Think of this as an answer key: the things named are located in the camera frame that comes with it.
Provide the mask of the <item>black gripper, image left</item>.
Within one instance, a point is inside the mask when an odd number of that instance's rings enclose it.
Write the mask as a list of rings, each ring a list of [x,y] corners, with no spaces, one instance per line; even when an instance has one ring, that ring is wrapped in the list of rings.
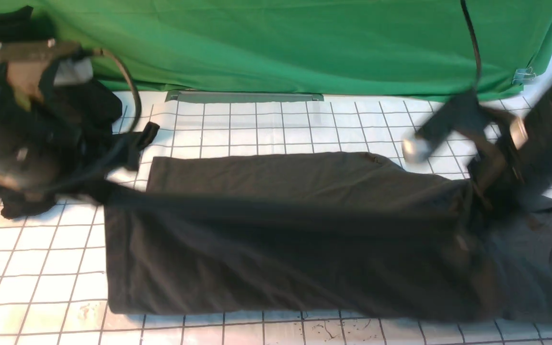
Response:
[[[85,168],[85,136],[57,102],[44,73],[38,87],[10,85],[0,72],[0,185],[50,192],[72,184]]]

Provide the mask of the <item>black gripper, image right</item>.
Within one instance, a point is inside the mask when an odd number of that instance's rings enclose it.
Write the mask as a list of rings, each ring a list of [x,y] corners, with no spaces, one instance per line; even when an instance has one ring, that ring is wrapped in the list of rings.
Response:
[[[552,185],[552,100],[540,100],[525,116],[512,115],[496,142],[471,139],[477,157],[469,164],[472,188],[484,211],[513,211]]]

